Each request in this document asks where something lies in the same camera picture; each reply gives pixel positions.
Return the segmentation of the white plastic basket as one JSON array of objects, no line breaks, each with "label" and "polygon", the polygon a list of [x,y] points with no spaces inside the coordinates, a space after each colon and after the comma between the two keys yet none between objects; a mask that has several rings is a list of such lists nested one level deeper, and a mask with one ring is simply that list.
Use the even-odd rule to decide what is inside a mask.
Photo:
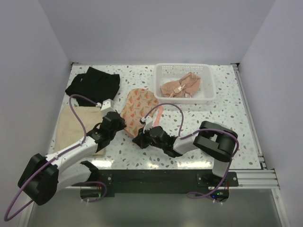
[{"label": "white plastic basket", "polygon": [[161,103],[205,104],[216,99],[214,74],[207,64],[159,63],[153,92]]}]

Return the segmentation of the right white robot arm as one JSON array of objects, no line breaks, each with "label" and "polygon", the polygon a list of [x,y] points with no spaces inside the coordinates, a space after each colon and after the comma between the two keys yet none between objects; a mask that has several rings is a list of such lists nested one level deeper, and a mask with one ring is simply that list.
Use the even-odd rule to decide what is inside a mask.
[{"label": "right white robot arm", "polygon": [[236,132],[209,121],[203,121],[198,130],[183,137],[170,136],[160,126],[148,130],[141,128],[133,143],[141,149],[159,148],[169,157],[180,157],[200,149],[214,159],[211,181],[217,186],[228,180],[226,171],[240,146]]}]

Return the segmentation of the black garment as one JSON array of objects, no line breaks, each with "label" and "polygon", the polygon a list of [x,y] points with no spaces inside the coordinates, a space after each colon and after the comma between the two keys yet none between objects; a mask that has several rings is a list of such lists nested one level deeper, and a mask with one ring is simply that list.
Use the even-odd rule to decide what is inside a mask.
[{"label": "black garment", "polygon": [[120,89],[120,75],[108,74],[89,67],[86,73],[78,74],[65,90],[69,96],[77,94],[95,103],[113,100]]}]

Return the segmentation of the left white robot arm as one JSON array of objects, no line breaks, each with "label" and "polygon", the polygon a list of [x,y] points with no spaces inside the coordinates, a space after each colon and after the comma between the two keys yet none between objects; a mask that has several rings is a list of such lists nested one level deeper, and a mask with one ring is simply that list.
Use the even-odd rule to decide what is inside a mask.
[{"label": "left white robot arm", "polygon": [[32,156],[18,187],[37,205],[44,205],[65,187],[82,182],[94,185],[98,181],[98,169],[84,158],[108,146],[125,127],[125,120],[119,113],[108,112],[101,123],[66,149],[48,156]]}]

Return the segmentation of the tulip print mesh laundry bag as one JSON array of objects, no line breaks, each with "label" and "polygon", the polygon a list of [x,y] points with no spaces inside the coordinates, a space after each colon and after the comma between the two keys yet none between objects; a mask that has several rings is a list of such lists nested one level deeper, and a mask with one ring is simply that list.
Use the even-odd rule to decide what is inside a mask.
[{"label": "tulip print mesh laundry bag", "polygon": [[143,127],[140,119],[158,104],[159,101],[154,93],[147,89],[135,88],[128,93],[120,116],[125,120],[124,130],[129,136],[134,138],[138,135],[138,131]]}]

